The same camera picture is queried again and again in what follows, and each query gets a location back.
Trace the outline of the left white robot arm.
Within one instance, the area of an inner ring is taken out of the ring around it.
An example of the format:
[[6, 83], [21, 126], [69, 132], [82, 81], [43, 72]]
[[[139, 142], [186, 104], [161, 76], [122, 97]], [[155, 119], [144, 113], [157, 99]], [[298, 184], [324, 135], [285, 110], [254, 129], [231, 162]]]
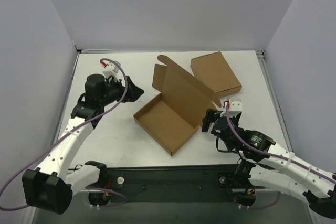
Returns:
[[113, 76], [91, 74], [85, 91], [73, 108], [60, 142], [52, 146], [35, 169], [27, 169], [22, 176], [24, 195], [29, 206], [56, 214], [63, 214], [75, 194], [88, 186], [106, 190], [111, 185], [107, 167], [88, 161], [69, 174], [68, 169], [85, 139], [97, 127], [111, 103], [135, 102], [144, 94], [129, 76], [122, 84]]

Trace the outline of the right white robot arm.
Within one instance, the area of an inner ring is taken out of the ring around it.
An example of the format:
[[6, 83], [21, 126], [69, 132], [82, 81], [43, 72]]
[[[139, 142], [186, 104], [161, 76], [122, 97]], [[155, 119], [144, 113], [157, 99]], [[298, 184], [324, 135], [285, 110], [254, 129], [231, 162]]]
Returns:
[[222, 141], [224, 153], [235, 153], [241, 163], [236, 176], [256, 187], [293, 196], [315, 213], [335, 219], [335, 173], [322, 170], [288, 151], [271, 137], [239, 127], [241, 110], [207, 109], [202, 132]]

